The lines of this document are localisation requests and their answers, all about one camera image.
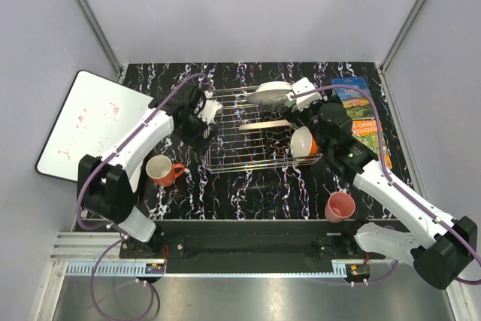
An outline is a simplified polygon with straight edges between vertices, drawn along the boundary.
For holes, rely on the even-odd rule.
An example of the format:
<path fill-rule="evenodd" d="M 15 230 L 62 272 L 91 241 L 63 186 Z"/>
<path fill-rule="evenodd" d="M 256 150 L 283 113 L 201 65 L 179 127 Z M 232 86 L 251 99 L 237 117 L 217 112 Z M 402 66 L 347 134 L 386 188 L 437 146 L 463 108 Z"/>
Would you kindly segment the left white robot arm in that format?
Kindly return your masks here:
<path fill-rule="evenodd" d="M 175 135 L 198 155 L 207 151 L 222 105 L 212 92 L 192 83 L 154 98 L 138 123 L 101 156 L 85 155 L 78 164 L 77 206 L 136 239 L 147 258 L 162 250 L 156 224 L 137 207 L 137 187 L 144 159 L 164 138 Z"/>

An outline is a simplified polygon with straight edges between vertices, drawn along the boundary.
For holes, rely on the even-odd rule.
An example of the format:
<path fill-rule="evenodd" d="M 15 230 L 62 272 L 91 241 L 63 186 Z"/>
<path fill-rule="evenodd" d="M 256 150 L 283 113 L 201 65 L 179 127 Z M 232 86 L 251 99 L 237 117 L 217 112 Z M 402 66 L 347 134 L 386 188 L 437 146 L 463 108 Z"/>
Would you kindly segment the pink cream floral plate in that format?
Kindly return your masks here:
<path fill-rule="evenodd" d="M 248 123 L 243 124 L 238 127 L 240 131 L 252 131 L 252 130 L 259 130 L 259 129 L 270 129 L 270 128 L 277 128 L 277 127 L 292 127 L 292 124 L 287 120 L 272 120 L 272 121 L 264 121 L 258 123 Z"/>

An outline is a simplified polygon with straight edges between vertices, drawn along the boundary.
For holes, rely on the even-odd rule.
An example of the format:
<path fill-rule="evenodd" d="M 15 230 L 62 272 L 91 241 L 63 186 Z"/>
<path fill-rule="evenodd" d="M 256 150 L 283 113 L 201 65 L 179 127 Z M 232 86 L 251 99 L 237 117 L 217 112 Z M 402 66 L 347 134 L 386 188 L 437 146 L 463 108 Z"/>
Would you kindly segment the orange and white bowl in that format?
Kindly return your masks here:
<path fill-rule="evenodd" d="M 291 154 L 295 158 L 313 156 L 318 152 L 318 145 L 306 126 L 296 129 L 290 140 Z"/>

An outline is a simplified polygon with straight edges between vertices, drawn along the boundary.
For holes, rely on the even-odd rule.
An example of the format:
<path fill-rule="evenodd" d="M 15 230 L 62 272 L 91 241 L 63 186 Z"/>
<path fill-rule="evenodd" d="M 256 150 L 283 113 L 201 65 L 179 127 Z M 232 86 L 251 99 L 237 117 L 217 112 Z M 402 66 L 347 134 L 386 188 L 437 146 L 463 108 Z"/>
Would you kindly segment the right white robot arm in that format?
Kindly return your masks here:
<path fill-rule="evenodd" d="M 378 253 L 412 266 L 436 289 L 445 289 L 472 261 L 478 228 L 469 217 L 454 218 L 430 204 L 396 177 L 369 147 L 352 136 L 352 120 L 340 103 L 315 101 L 304 109 L 286 102 L 283 116 L 306 126 L 326 164 L 338 177 L 376 199 L 407 228 L 406 232 L 362 223 L 341 239 L 350 258 Z"/>

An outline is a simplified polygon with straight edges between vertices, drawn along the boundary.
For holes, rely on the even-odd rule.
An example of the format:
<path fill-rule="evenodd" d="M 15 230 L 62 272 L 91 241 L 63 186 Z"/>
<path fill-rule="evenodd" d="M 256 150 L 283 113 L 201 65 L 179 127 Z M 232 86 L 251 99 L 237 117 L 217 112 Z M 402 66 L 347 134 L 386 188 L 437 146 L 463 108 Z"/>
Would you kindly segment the white scalloped plate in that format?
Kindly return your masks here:
<path fill-rule="evenodd" d="M 282 104 L 291 91 L 291 84 L 283 81 L 271 81 L 261 84 L 255 92 L 249 94 L 247 102 L 256 105 Z"/>

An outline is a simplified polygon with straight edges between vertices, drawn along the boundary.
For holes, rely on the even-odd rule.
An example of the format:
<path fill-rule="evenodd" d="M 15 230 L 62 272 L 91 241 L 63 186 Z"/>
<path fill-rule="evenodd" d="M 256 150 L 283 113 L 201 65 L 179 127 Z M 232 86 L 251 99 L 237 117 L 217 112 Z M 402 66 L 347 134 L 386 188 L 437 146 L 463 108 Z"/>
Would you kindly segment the metal wire dish rack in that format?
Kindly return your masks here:
<path fill-rule="evenodd" d="M 292 155 L 290 141 L 294 129 L 291 126 L 241 128 L 251 123 L 282 119 L 279 105 L 257 105 L 247 101 L 248 95 L 255 90 L 254 86 L 249 86 L 213 92 L 222 111 L 214 119 L 217 136 L 202 159 L 207 170 L 220 174 L 316 163 L 321 158 L 320 153 L 302 158 Z"/>

